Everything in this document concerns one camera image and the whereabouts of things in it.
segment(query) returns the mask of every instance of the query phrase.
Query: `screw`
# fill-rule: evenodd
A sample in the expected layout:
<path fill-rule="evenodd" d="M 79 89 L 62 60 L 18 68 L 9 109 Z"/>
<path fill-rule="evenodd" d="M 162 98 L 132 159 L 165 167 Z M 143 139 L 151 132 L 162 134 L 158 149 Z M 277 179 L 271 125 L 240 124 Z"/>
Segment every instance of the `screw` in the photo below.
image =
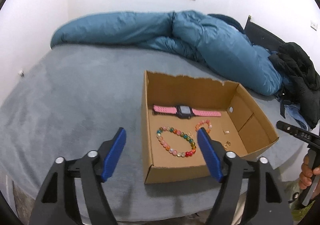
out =
<path fill-rule="evenodd" d="M 267 164 L 269 161 L 268 161 L 268 159 L 267 158 L 265 158 L 265 157 L 260 157 L 260 162 L 261 163 L 263 163 L 263 164 Z"/>
<path fill-rule="evenodd" d="M 64 161 L 63 157 L 58 157 L 58 158 L 56 159 L 56 163 L 57 163 L 57 164 L 61 164 L 61 163 L 63 163 L 63 161 Z"/>
<path fill-rule="evenodd" d="M 235 158 L 236 157 L 236 154 L 234 152 L 232 152 L 232 151 L 228 151 L 226 153 L 226 155 L 227 155 L 228 158 Z"/>
<path fill-rule="evenodd" d="M 94 157 L 96 157 L 98 155 L 98 152 L 97 151 L 90 151 L 89 153 L 88 153 L 88 156 L 90 157 L 90 158 L 94 158 Z"/>

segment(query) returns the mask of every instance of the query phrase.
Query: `colorful beaded bracelet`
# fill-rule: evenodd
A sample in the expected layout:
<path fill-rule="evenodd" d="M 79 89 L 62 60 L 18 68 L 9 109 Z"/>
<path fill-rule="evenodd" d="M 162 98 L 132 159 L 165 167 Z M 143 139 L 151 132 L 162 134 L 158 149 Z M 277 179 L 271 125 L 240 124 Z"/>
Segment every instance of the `colorful beaded bracelet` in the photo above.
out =
<path fill-rule="evenodd" d="M 211 128 L 212 128 L 212 125 L 211 125 L 211 123 L 210 123 L 210 120 L 202 120 L 202 121 L 200 121 L 200 122 L 196 125 L 196 131 L 198 131 L 204 123 L 207 123 L 207 124 L 208 124 L 208 129 L 207 129 L 206 131 L 207 131 L 207 133 L 209 134 L 210 131 L 211 131 Z"/>
<path fill-rule="evenodd" d="M 163 139 L 162 137 L 162 132 L 164 131 L 169 131 L 170 133 L 176 134 L 177 136 L 180 136 L 182 138 L 184 138 L 185 140 L 187 140 L 190 145 L 192 150 L 189 152 L 182 152 L 182 153 L 178 153 L 177 150 L 172 149 Z M 193 141 L 193 139 L 188 136 L 187 134 L 185 134 L 184 132 L 181 132 L 180 130 L 177 130 L 173 127 L 160 127 L 159 130 L 157 131 L 157 138 L 159 140 L 159 142 L 162 144 L 162 146 L 169 152 L 171 153 L 173 156 L 178 156 L 178 157 L 189 157 L 192 156 L 193 154 L 196 153 L 196 143 Z"/>

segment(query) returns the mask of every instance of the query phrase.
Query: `smartwatch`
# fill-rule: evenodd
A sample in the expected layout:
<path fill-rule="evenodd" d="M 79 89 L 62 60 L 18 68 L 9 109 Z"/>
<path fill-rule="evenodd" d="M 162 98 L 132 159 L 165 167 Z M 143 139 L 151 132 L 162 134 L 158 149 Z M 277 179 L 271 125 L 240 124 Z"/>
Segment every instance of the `smartwatch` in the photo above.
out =
<path fill-rule="evenodd" d="M 188 106 L 176 106 L 176 107 L 162 107 L 153 105 L 153 113 L 156 114 L 169 114 L 176 115 L 181 119 L 190 119 L 194 116 L 201 117 L 221 117 L 221 113 L 218 111 L 205 111 L 205 110 L 197 110 Z"/>

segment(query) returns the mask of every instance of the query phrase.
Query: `orange beaded bracelet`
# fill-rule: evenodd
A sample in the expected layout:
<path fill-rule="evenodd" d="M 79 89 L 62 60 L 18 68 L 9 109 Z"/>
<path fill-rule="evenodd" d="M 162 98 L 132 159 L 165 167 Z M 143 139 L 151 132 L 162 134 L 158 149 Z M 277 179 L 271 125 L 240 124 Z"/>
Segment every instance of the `orange beaded bracelet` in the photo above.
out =
<path fill-rule="evenodd" d="M 208 124 L 208 129 L 207 129 L 206 131 L 207 131 L 207 133 L 209 134 L 210 131 L 211 131 L 211 128 L 212 128 L 212 125 L 211 125 L 211 123 L 210 123 L 210 120 L 202 120 L 202 121 L 200 121 L 200 122 L 196 125 L 196 131 L 198 131 L 204 123 L 207 123 L 207 124 Z"/>

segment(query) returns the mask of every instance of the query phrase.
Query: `watch face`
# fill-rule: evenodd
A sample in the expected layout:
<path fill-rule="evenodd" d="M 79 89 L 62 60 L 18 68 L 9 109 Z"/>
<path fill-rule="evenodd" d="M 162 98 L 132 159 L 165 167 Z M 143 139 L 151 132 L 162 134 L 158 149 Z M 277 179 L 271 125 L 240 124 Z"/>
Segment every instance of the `watch face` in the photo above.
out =
<path fill-rule="evenodd" d="M 190 115 L 191 111 L 188 106 L 180 106 L 180 111 L 182 114 Z"/>

